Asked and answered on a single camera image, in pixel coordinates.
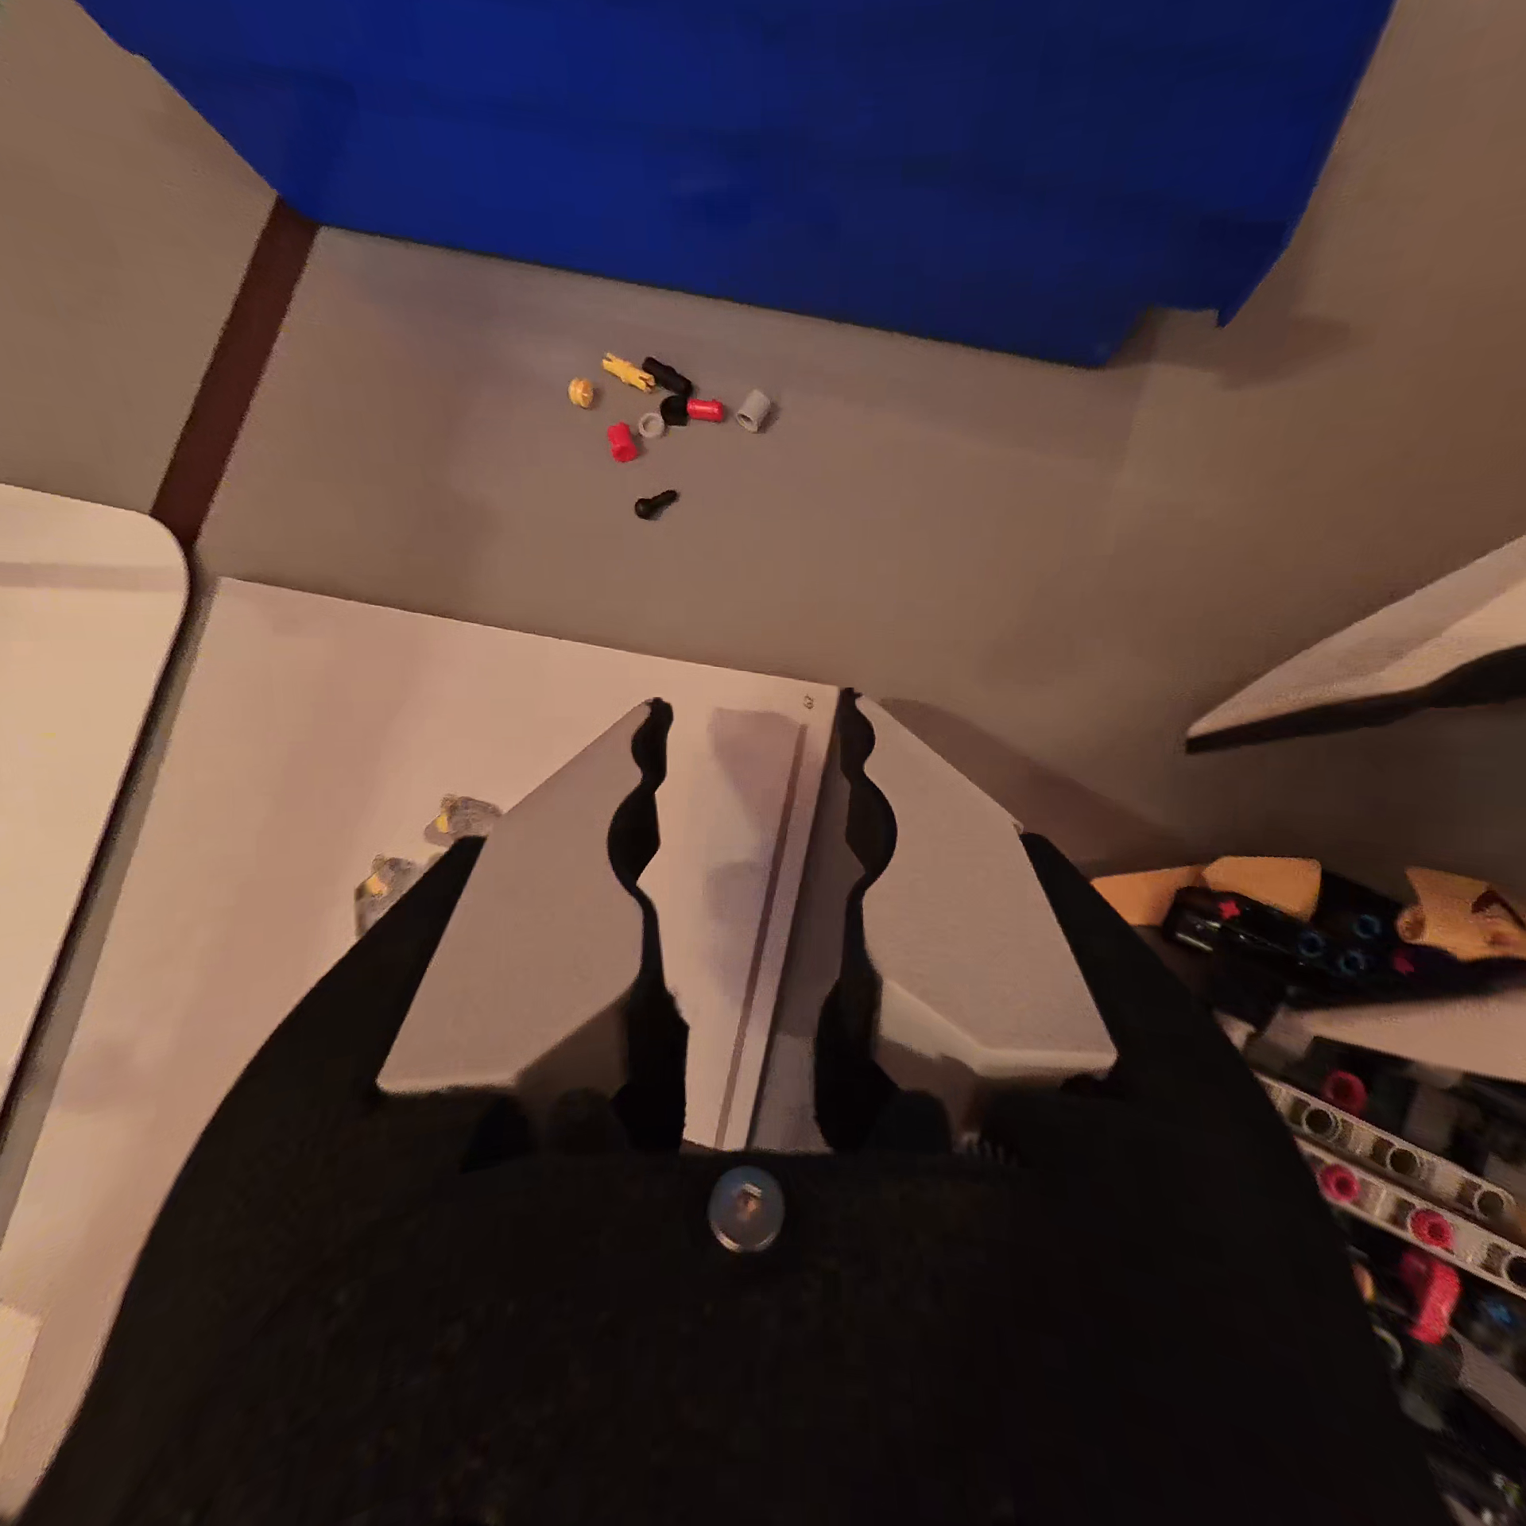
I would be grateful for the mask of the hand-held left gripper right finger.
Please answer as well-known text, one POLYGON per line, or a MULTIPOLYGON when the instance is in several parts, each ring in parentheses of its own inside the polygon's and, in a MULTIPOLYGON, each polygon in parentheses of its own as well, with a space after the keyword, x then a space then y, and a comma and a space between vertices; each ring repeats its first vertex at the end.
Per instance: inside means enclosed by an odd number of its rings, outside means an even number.
POLYGON ((833 739, 855 879, 815 1030, 825 1144, 958 1139, 1000 1093, 1105 1077, 1116 1044, 1020 821, 855 690, 833 739))

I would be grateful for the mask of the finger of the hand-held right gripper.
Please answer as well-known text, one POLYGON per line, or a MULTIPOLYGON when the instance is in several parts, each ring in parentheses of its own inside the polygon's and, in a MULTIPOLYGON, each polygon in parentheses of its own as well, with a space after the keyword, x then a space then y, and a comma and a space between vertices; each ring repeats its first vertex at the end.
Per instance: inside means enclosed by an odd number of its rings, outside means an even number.
POLYGON ((1525 697, 1525 572, 1461 568, 1281 661, 1196 719, 1189 753, 1525 697))
POLYGON ((1525 1077, 1525 995, 1443 997, 1401 1004, 1285 1008, 1252 1039, 1274 1064, 1307 1055, 1318 1039, 1367 1048, 1440 1071, 1525 1077))

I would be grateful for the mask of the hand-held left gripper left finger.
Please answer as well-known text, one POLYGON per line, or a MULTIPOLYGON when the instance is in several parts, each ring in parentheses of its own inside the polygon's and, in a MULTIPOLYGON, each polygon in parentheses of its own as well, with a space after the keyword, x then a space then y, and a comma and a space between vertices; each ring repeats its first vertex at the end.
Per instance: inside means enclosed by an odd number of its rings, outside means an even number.
POLYGON ((638 703, 488 830, 384 1093, 506 1093, 540 1128, 595 1093, 637 1149, 682 1146, 691 1030, 644 888, 673 724, 667 699, 638 703))

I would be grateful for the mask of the yellow black toy brick car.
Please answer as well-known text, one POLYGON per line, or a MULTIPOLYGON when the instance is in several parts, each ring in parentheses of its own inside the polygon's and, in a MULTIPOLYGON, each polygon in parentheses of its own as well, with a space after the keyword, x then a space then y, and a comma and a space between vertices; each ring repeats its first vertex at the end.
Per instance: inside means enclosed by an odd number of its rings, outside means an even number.
POLYGON ((1523 1080, 1294 1022, 1523 975, 1523 919, 1494 886, 1410 881, 1401 902, 1316 861, 1220 857, 1094 886, 1189 959, 1292 1135, 1443 1502, 1523 1522, 1523 1080))

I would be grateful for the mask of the instruction booklet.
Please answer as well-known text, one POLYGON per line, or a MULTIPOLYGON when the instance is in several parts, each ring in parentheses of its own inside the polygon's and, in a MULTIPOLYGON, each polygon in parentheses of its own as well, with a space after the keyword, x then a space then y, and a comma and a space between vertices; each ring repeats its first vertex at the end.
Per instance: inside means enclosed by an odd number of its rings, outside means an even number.
POLYGON ((751 1133, 838 688, 226 577, 57 1010, 4 1188, 4 1513, 79 1407, 132 1266, 241 1069, 353 944, 377 857, 444 795, 513 808, 640 701, 675 706, 642 877, 691 1026, 686 1135, 751 1133))

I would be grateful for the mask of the blue plastic bin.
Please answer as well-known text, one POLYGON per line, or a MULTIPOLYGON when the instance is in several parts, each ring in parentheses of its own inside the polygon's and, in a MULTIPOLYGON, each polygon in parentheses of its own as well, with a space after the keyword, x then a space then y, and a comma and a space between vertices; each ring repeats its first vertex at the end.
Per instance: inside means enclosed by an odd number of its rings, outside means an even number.
POLYGON ((302 214, 1078 368, 1238 314, 1387 1, 88 1, 302 214))

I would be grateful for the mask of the grey desk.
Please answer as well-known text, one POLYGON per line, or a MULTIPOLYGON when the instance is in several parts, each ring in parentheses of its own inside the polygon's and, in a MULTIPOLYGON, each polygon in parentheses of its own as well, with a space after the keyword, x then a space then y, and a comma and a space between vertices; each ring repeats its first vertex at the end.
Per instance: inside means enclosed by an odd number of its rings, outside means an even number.
MULTIPOLYGON (((257 236, 257 172, 77 3, 4 19, 4 483, 152 510, 257 236)), ((1523 704, 1185 755, 1281 661, 1523 534, 1523 3, 1398 3, 1298 236, 1249 305, 1149 317, 1103 370, 320 232, 224 468, 201 568, 304 595, 864 688, 1089 868, 1300 851, 1369 881, 1523 884, 1523 704), (677 514, 577 428, 609 346, 771 392, 691 441, 677 514)), ((177 673, 19 1108, 81 1169, 4 1189, 4 1300, 44 1326, 4 1513, 46 1469, 168 1182, 351 942, 375 853, 444 792, 340 808, 366 710, 255 782, 255 619, 177 673)))

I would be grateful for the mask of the white document stand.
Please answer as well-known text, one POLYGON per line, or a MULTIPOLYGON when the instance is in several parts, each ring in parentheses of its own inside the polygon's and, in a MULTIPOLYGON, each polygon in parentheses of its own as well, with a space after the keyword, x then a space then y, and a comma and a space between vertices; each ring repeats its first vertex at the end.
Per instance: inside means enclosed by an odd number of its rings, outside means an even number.
POLYGON ((3 1093, 75 922, 190 599, 153 517, 3 486, 3 1093))

